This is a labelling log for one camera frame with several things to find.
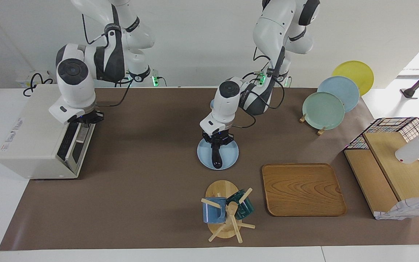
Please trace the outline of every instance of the wire basket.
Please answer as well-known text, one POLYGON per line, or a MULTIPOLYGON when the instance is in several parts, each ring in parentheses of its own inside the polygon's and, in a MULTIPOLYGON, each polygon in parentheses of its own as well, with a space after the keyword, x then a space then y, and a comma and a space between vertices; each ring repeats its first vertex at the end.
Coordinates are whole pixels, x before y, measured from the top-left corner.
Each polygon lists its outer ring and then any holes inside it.
POLYGON ((366 133, 399 132, 409 142, 419 135, 419 118, 379 118, 352 141, 345 150, 369 149, 366 133))

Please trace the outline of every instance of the brown tabletop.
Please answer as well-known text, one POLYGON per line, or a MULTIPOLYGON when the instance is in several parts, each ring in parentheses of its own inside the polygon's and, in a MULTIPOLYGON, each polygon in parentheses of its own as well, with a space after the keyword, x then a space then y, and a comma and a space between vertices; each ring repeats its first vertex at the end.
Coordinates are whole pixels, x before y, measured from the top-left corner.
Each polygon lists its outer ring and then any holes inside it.
MULTIPOLYGON (((80 177, 31 180, 0 250, 143 249, 175 247, 276 247, 419 244, 419 217, 377 221, 371 215, 344 147, 373 118, 363 100, 336 129, 300 124, 310 88, 286 90, 278 110, 249 129, 231 129, 240 149, 224 171, 196 156, 199 122, 210 112, 215 89, 132 89, 121 106, 104 108, 80 177), (337 175, 347 214, 340 217, 272 217, 266 211, 261 167, 269 163, 328 163, 337 175), (214 181, 253 188, 255 212, 237 239, 215 239, 203 223, 200 199, 214 181)), ((123 90, 99 89, 99 103, 120 100, 123 90)), ((275 90, 273 104, 280 98, 275 90)), ((249 124, 239 112, 236 124, 249 124)))

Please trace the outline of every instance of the wooden board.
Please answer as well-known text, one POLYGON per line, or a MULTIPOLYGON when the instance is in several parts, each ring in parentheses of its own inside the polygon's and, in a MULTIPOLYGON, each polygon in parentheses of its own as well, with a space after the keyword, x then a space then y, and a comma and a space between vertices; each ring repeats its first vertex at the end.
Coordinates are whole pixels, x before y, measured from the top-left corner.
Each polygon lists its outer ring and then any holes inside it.
POLYGON ((328 164, 266 164, 264 192, 273 216, 340 216, 346 204, 328 164))
POLYGON ((346 150, 347 159, 354 171, 361 191, 371 212, 389 212, 399 202, 379 167, 373 153, 368 149, 346 150))
MULTIPOLYGON (((228 198, 232 196, 233 194, 237 193, 238 188, 236 185, 234 185, 232 182, 227 180, 218 180, 216 182, 213 182, 208 186, 206 189, 205 197, 217 197, 218 193, 221 197, 228 198)), ((214 234, 218 230, 218 228, 221 226, 221 224, 208 224, 208 228, 210 229, 211 233, 214 234)), ((217 237, 219 238, 231 238, 236 235, 236 231, 234 230, 234 227, 225 227, 217 237)))
POLYGON ((419 161, 404 164, 395 151, 406 144, 397 132, 366 133, 364 138, 399 201, 419 197, 419 161))

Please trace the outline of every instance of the green plate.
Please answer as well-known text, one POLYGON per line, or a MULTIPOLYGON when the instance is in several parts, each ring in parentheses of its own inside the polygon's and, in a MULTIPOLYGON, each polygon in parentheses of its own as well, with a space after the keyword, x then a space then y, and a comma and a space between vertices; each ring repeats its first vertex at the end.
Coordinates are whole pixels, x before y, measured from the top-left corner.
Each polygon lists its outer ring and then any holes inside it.
POLYGON ((303 103, 303 114, 310 126, 316 129, 330 130, 344 120, 346 110, 339 98, 326 92, 317 92, 308 96, 303 103))

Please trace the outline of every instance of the blue plate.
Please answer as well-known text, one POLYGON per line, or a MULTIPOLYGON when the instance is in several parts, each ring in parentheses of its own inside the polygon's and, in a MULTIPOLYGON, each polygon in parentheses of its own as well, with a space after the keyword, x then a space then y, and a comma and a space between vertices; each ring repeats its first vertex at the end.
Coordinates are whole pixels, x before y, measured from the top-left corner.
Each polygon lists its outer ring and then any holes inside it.
POLYGON ((310 126, 316 129, 330 130, 344 120, 346 110, 341 100, 326 92, 317 92, 308 96, 303 103, 303 114, 310 126))
POLYGON ((342 101, 346 113, 358 104, 360 91, 355 82, 345 76, 331 76, 324 80, 318 87, 318 92, 333 94, 342 101))
POLYGON ((202 164, 213 170, 224 170, 233 166, 236 163, 239 154, 236 141, 232 141, 226 146, 221 146, 221 148, 219 148, 219 153, 221 154, 221 159, 223 160, 223 167, 216 169, 213 166, 213 161, 211 160, 211 152, 211 144, 202 139, 196 148, 196 154, 202 164))

